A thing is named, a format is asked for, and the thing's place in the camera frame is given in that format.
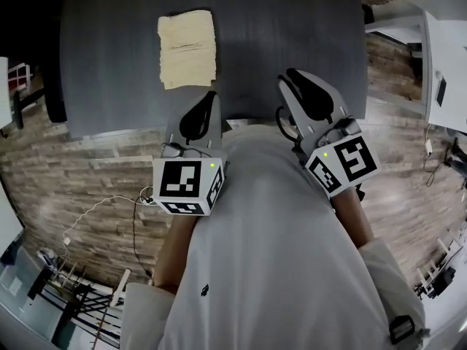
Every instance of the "sleeve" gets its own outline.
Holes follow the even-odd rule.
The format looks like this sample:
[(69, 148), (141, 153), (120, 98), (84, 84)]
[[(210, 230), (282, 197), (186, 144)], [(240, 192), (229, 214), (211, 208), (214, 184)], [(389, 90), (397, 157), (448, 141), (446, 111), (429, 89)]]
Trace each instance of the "sleeve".
[(175, 296), (150, 285), (126, 286), (120, 348), (157, 349)]
[(384, 241), (377, 238), (359, 248), (359, 252), (377, 288), (389, 323), (396, 316), (409, 315), (414, 321), (415, 330), (424, 330), (425, 311), (422, 301), (407, 284)]

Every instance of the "black cable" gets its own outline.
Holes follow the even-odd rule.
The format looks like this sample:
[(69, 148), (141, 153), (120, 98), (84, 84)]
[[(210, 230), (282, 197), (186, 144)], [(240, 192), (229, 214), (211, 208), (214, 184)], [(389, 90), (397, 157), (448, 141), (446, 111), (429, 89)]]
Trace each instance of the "black cable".
[(145, 266), (143, 265), (143, 263), (141, 262), (141, 260), (139, 259), (139, 256), (138, 254), (136, 253), (136, 242), (135, 242), (135, 238), (136, 238), (136, 231), (135, 231), (135, 225), (134, 225), (134, 222), (135, 222), (135, 218), (136, 218), (136, 205), (137, 205), (137, 202), (140, 198), (143, 198), (142, 196), (139, 196), (135, 201), (134, 201), (134, 207), (133, 207), (133, 252), (134, 252), (134, 256), (137, 258), (139, 264), (141, 265), (141, 267), (143, 268), (144, 270), (144, 273), (146, 273), (146, 275), (148, 275), (150, 277), (151, 280), (153, 280), (153, 275), (151, 274), (150, 271), (148, 271)]
[(146, 192), (145, 192), (145, 194), (146, 194), (146, 201), (149, 200), (149, 199), (151, 198), (151, 196), (153, 195), (152, 193), (151, 193), (151, 195), (148, 195), (148, 194), (147, 194), (147, 191), (148, 191), (149, 189), (152, 189), (152, 188), (153, 188), (152, 185), (151, 185), (150, 187), (147, 187), (147, 188), (146, 188)]
[(196, 149), (196, 148), (183, 148), (183, 151), (184, 151), (184, 152), (186, 152), (186, 151), (188, 151), (188, 150), (194, 150), (195, 152), (198, 152), (200, 158), (202, 158), (203, 155), (206, 155), (207, 157), (212, 158), (212, 157), (211, 157), (210, 155), (208, 155), (207, 153), (202, 152), (201, 150), (198, 150), (198, 149)]
[(208, 155), (207, 153), (205, 152), (202, 152), (201, 150), (199, 149), (196, 149), (196, 148), (185, 148), (185, 147), (182, 147), (180, 144), (178, 143), (163, 143), (162, 144), (162, 147), (164, 148), (165, 146), (171, 146), (175, 149), (178, 149), (180, 152), (179, 152), (179, 155), (177, 157), (182, 157), (183, 156), (183, 153), (184, 152), (187, 152), (188, 150), (194, 150), (195, 152), (198, 152), (199, 153), (199, 157), (202, 158), (203, 155), (206, 155), (207, 157), (209, 158), (212, 158), (210, 155)]
[(433, 184), (433, 181), (434, 181), (434, 179), (435, 179), (436, 172), (438, 171), (438, 168), (439, 168), (443, 163), (446, 162), (446, 156), (447, 156), (447, 151), (448, 151), (448, 150), (449, 150), (449, 148), (446, 149), (446, 152), (444, 153), (444, 160), (442, 160), (440, 163), (438, 163), (437, 167), (436, 167), (433, 171), (429, 171), (429, 170), (427, 170), (426, 167), (425, 167), (426, 162), (428, 161), (428, 158), (431, 157), (431, 155), (427, 156), (427, 158), (425, 159), (425, 161), (423, 161), (423, 171), (424, 171), (424, 172), (428, 172), (429, 174), (431, 174), (431, 175), (428, 177), (428, 179), (427, 179), (427, 181), (426, 181), (426, 183), (425, 183), (425, 185), (426, 185), (427, 187), (431, 187), (431, 185)]
[(290, 141), (293, 141), (294, 143), (298, 144), (300, 141), (294, 137), (292, 137), (291, 135), (289, 135), (287, 132), (285, 132), (284, 128), (282, 127), (282, 123), (280, 121), (280, 111), (283, 110), (284, 107), (283, 106), (279, 106), (277, 109), (276, 109), (276, 123), (277, 123), (277, 127), (279, 127), (280, 129), (280, 132), (282, 132), (282, 135), (285, 136), (286, 139), (289, 139)]

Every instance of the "cable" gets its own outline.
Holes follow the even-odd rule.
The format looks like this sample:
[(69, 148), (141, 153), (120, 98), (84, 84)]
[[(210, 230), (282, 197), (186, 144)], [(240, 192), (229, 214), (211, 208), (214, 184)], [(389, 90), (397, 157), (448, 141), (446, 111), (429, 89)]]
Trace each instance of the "cable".
[(430, 127), (431, 127), (431, 124), (429, 124), (428, 127), (426, 128), (425, 142), (428, 140), (428, 130), (430, 129)]
[(433, 171), (429, 171), (429, 170), (427, 170), (426, 167), (425, 167), (426, 162), (428, 161), (428, 158), (431, 157), (431, 155), (427, 156), (427, 158), (425, 159), (425, 161), (423, 161), (423, 171), (424, 171), (424, 172), (428, 172), (429, 174), (431, 174), (431, 175), (428, 177), (428, 179), (427, 179), (427, 181), (426, 181), (426, 183), (425, 183), (425, 185), (426, 185), (427, 187), (431, 187), (431, 185), (433, 184), (433, 181), (434, 181), (434, 179), (435, 179), (436, 172), (438, 171), (438, 168), (439, 168), (443, 163), (446, 162), (446, 156), (447, 156), (448, 150), (449, 150), (449, 148), (446, 149), (446, 152), (444, 153), (444, 159), (443, 159), (440, 163), (438, 163), (437, 167), (436, 167)]
[(173, 157), (173, 158), (182, 157), (182, 156), (183, 156), (183, 153), (184, 153), (184, 152), (187, 152), (188, 150), (194, 150), (195, 152), (198, 152), (200, 158), (202, 158), (203, 155), (206, 155), (207, 157), (212, 158), (210, 155), (208, 155), (208, 154), (205, 153), (205, 152), (202, 152), (202, 151), (199, 150), (199, 149), (196, 149), (196, 148), (185, 148), (185, 147), (182, 147), (182, 146), (181, 146), (180, 144), (178, 144), (178, 143), (162, 143), (162, 148), (166, 147), (167, 145), (169, 145), (170, 147), (173, 147), (173, 148), (179, 150), (179, 155), (176, 156), (176, 157)]
[[(146, 202), (143, 202), (140, 200), (140, 202), (138, 202), (139, 205), (145, 205), (145, 206), (159, 206), (158, 204), (156, 203), (153, 203), (154, 200), (152, 197), (150, 197), (148, 194), (147, 194), (147, 190), (149, 188), (152, 188), (153, 186), (152, 185), (148, 185), (146, 187), (144, 187), (140, 192), (139, 192), (139, 197), (138, 198), (142, 198), (144, 201)], [(146, 197), (143, 196), (143, 192), (144, 190), (146, 190)]]
[(277, 109), (276, 109), (276, 123), (277, 123), (277, 127), (279, 127), (280, 129), (280, 132), (282, 132), (282, 135), (285, 136), (286, 139), (289, 139), (290, 141), (293, 141), (294, 143), (298, 144), (300, 141), (294, 137), (292, 137), (291, 135), (289, 135), (287, 132), (285, 132), (284, 128), (282, 127), (282, 123), (280, 121), (280, 111), (283, 110), (284, 107), (283, 106), (279, 106)]
[(155, 282), (154, 282), (154, 279), (153, 279), (153, 275), (151, 274), (150, 271), (148, 271), (145, 266), (143, 265), (143, 263), (141, 262), (141, 260), (139, 259), (139, 256), (138, 254), (136, 253), (136, 242), (135, 242), (135, 238), (136, 238), (136, 231), (135, 231), (135, 225), (134, 225), (134, 221), (135, 221), (135, 218), (136, 218), (136, 205), (137, 205), (137, 201), (141, 198), (141, 196), (139, 196), (136, 201), (134, 201), (134, 207), (133, 207), (133, 252), (134, 252), (134, 256), (137, 258), (139, 264), (141, 265), (141, 267), (143, 268), (144, 272), (146, 273), (147, 276), (150, 277), (151, 280), (153, 280), (153, 283), (155, 285)]
[(212, 157), (211, 157), (210, 155), (208, 155), (207, 153), (202, 152), (201, 150), (198, 150), (198, 149), (196, 149), (196, 148), (184, 148), (184, 151), (185, 151), (185, 152), (188, 151), (188, 150), (194, 150), (195, 152), (198, 152), (200, 158), (202, 158), (203, 155), (206, 155), (207, 157), (212, 158)]
[(148, 194), (147, 194), (147, 190), (150, 189), (150, 188), (151, 188), (151, 190), (153, 190), (153, 192), (154, 192), (153, 186), (152, 186), (152, 185), (148, 185), (148, 186), (146, 187), (146, 193), (145, 193), (146, 198), (152, 198), (152, 194), (151, 194), (151, 195), (148, 195)]
[(92, 208), (90, 208), (89, 210), (87, 210), (85, 213), (81, 214), (81, 215), (78, 217), (78, 219), (76, 219), (76, 220), (74, 221), (73, 225), (72, 225), (69, 229), (67, 229), (67, 230), (65, 230), (65, 231), (63, 232), (62, 247), (65, 249), (65, 254), (59, 255), (59, 257), (68, 257), (69, 254), (70, 254), (70, 252), (69, 252), (69, 250), (68, 250), (68, 248), (66, 247), (66, 244), (65, 244), (66, 234), (67, 234), (69, 231), (73, 230), (74, 227), (78, 224), (78, 222), (79, 222), (84, 216), (86, 216), (89, 212), (91, 212), (92, 210), (94, 210), (94, 209), (96, 208), (96, 206), (100, 205), (101, 203), (103, 203), (103, 202), (105, 202), (105, 201), (107, 201), (107, 200), (112, 200), (113, 198), (124, 198), (124, 199), (127, 200), (127, 201), (133, 202), (133, 203), (135, 204), (135, 207), (136, 207), (136, 205), (145, 205), (145, 206), (149, 206), (147, 203), (139, 203), (139, 202), (137, 202), (137, 200), (136, 200), (136, 201), (133, 201), (131, 198), (125, 197), (124, 195), (113, 195), (112, 197), (107, 197), (107, 198), (105, 198), (104, 200), (99, 201), (98, 203), (95, 203), (94, 206), (93, 206)]

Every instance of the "small logo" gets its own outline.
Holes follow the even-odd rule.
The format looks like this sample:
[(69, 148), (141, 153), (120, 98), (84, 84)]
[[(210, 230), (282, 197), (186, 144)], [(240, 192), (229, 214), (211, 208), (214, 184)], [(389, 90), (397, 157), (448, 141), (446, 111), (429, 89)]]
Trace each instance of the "small logo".
[(205, 287), (203, 288), (203, 290), (201, 291), (201, 296), (202, 296), (202, 297), (206, 297), (208, 290), (209, 290), (209, 285), (206, 284), (206, 286), (205, 286)]

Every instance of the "table top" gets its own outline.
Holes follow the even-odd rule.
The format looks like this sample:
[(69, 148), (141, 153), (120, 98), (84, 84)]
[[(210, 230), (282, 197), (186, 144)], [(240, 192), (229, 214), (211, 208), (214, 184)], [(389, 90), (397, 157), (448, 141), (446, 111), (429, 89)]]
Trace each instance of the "table top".
[[(428, 122), (467, 133), (467, 51), (443, 21), (428, 12), (423, 13), (425, 35), (430, 57), (431, 79), (427, 84)], [(446, 92), (442, 105), (436, 102), (440, 79), (446, 80)]]
[(364, 118), (366, 37), (359, 0), (65, 0), (61, 77), (73, 136), (163, 128), (205, 87), (164, 90), (158, 18), (212, 12), (223, 119), (274, 118), (277, 76), (322, 77)]

